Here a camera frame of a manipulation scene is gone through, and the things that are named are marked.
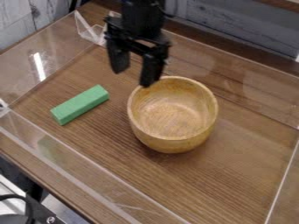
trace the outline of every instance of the wooden table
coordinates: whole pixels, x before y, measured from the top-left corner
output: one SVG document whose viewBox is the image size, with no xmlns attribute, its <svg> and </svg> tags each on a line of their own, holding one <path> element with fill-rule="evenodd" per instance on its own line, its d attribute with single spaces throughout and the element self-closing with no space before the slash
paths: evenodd
<svg viewBox="0 0 299 224">
<path fill-rule="evenodd" d="M 91 24 L 103 25 L 108 10 L 88 3 L 80 11 Z M 56 24 L 58 43 L 68 37 L 70 22 L 66 18 Z M 47 29 L 36 35 L 52 34 Z M 2 154 L 95 223 L 265 223 L 298 141 L 298 77 L 168 35 L 174 47 L 167 75 L 202 81 L 218 96 L 217 128 L 199 149 L 164 155 L 136 140 L 127 98 L 140 63 L 132 61 L 114 75 L 106 49 L 94 45 L 12 105 L 18 114 L 11 118 L 22 128 L 11 127 L 12 135 L 0 133 Z M 58 57 L 67 51 L 75 54 L 75 44 L 56 48 Z M 59 126 L 50 110 L 96 84 L 111 100 Z M 295 223 L 289 210 L 279 212 L 279 221 Z"/>
</svg>

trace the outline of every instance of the bowl rim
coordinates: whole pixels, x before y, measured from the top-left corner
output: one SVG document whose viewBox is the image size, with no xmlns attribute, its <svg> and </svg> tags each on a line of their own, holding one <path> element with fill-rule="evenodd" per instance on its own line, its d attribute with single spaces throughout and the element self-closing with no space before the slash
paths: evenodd
<svg viewBox="0 0 299 224">
<path fill-rule="evenodd" d="M 211 90 L 199 81 L 192 80 L 192 79 L 186 78 L 186 77 L 182 77 L 182 76 L 164 76 L 164 77 L 162 77 L 162 80 L 167 80 L 167 79 L 188 81 L 192 84 L 195 84 L 196 86 L 199 86 L 200 88 L 203 88 L 204 91 L 210 94 L 213 102 L 214 102 L 213 104 L 215 105 L 215 116 L 213 118 L 213 121 L 211 121 L 210 125 L 204 129 L 200 129 L 194 134 L 191 134 L 188 136 L 180 136 L 180 137 L 163 137 L 163 136 L 158 136 L 158 135 L 154 135 L 152 133 L 147 132 L 143 129 L 142 125 L 139 125 L 139 122 L 136 121 L 136 119 L 134 117 L 134 113 L 132 113 L 132 109 L 131 109 L 132 108 L 134 97 L 136 96 L 136 92 L 143 88 L 142 86 L 138 86 L 135 88 L 134 92 L 131 93 L 131 95 L 128 97 L 128 100 L 127 100 L 127 114 L 128 114 L 130 122 L 134 123 L 134 125 L 139 129 L 139 131 L 146 133 L 148 136 L 151 136 L 156 139 L 160 139 L 160 140 L 182 141 L 182 140 L 187 140 L 187 139 L 191 139 L 191 138 L 196 137 L 199 134 L 202 134 L 203 132 L 206 132 L 211 128 L 211 126 L 217 122 L 217 119 L 218 119 L 218 116 L 219 116 L 219 103 L 218 103 L 218 99 L 217 99 L 214 93 L 211 92 Z"/>
</svg>

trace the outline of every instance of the green block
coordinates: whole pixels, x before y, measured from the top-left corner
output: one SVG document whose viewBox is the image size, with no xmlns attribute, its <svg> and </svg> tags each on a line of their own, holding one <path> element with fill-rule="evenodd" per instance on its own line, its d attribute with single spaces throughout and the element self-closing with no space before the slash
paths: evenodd
<svg viewBox="0 0 299 224">
<path fill-rule="evenodd" d="M 64 125 L 107 100 L 108 91 L 96 85 L 54 108 L 51 110 L 52 116 L 58 123 Z"/>
</svg>

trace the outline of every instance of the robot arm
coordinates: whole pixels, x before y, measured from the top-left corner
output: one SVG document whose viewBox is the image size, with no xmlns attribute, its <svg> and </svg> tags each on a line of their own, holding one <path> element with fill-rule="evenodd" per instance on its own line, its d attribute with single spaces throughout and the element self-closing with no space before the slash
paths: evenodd
<svg viewBox="0 0 299 224">
<path fill-rule="evenodd" d="M 106 17 L 107 53 L 116 74 L 130 67 L 130 53 L 143 57 L 140 85 L 150 87 L 159 81 L 171 42 L 162 33 L 164 0 L 123 0 L 122 18 Z M 138 42 L 143 40 L 154 46 Z"/>
</svg>

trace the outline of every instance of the wooden bowl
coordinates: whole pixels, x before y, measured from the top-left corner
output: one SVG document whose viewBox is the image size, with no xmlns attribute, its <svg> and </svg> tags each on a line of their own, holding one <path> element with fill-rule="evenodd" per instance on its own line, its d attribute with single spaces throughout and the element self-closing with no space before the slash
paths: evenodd
<svg viewBox="0 0 299 224">
<path fill-rule="evenodd" d="M 135 89 L 127 113 L 138 139 L 156 151 L 180 153 L 208 138 L 219 104 L 198 81 L 168 76 L 150 88 Z"/>
</svg>

